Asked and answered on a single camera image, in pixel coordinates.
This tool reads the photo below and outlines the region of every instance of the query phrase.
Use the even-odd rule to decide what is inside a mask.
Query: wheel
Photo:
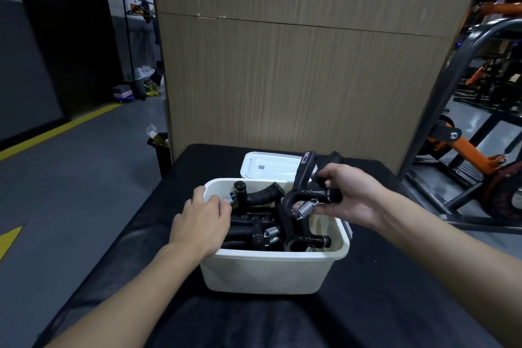
[[[498,170],[487,183],[480,204],[500,222],[522,223],[522,161]]]
[[[439,120],[447,122],[452,127],[455,126],[455,123],[453,120],[451,120],[447,115],[441,114],[439,116]],[[428,154],[431,154],[435,150],[435,144],[433,142],[430,142],[429,140],[425,140],[424,144],[421,147],[421,150],[419,150],[419,153],[417,153],[418,156],[427,156]]]

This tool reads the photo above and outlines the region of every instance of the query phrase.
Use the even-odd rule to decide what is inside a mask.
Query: yellow floor line
[[[108,111],[111,111],[112,109],[115,109],[118,106],[121,106],[121,104],[110,104],[110,105],[101,107],[98,110],[95,110],[88,114],[84,114],[83,116],[78,117],[78,118],[74,119],[73,121],[63,124],[62,126],[56,127],[47,132],[44,132],[43,134],[35,136],[34,138],[28,139],[22,143],[18,143],[17,145],[7,148],[0,152],[0,161],[6,159],[16,153],[19,153],[25,149],[33,147],[34,145],[37,145],[38,143],[48,140],[49,138],[52,138],[53,136],[61,134],[62,132],[70,130],[71,128],[74,128],[83,122],[94,119],[95,117],[97,117],[101,114],[107,113]]]
[[[8,233],[0,235],[0,260],[4,257],[5,253],[13,244],[16,237],[18,237],[18,234],[20,231],[22,231],[22,227],[23,226],[17,227]]]

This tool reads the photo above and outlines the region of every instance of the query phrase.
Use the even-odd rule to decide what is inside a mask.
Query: metal spring
[[[265,246],[271,246],[273,244],[276,244],[280,241],[281,239],[279,237],[273,237],[273,238],[270,238],[270,239],[267,239],[265,241]]]
[[[276,235],[278,235],[280,231],[281,230],[277,226],[268,227],[265,230],[265,232],[263,233],[263,236],[264,236],[264,238],[272,238],[272,237],[275,237]]]
[[[231,191],[230,194],[225,197],[225,199],[229,202],[230,206],[232,206],[238,200],[238,197],[235,195],[235,191]]]
[[[297,209],[297,220],[304,219],[314,211],[315,206],[319,204],[319,200],[314,198],[311,201],[304,201],[299,209]]]

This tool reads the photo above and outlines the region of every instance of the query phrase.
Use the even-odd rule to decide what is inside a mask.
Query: storage box
[[[216,194],[223,200],[238,178],[220,178],[208,182],[204,199]],[[241,179],[248,192],[263,190],[274,180]],[[292,183],[277,181],[286,192]],[[310,230],[329,235],[329,248],[315,252],[269,252],[219,249],[203,261],[201,271],[209,289],[217,292],[254,294],[311,294],[321,287],[334,261],[348,253],[350,241],[343,222],[335,217],[312,215]]]

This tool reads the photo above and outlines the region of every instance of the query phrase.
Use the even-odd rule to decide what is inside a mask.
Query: black trash can
[[[158,135],[160,135],[163,140],[167,140],[169,137],[166,132],[159,132]],[[160,174],[161,177],[164,178],[172,166],[172,160],[170,159],[170,149],[168,147],[157,144],[152,140],[152,138],[147,140],[147,145],[150,145],[156,149],[156,157],[158,158]]]

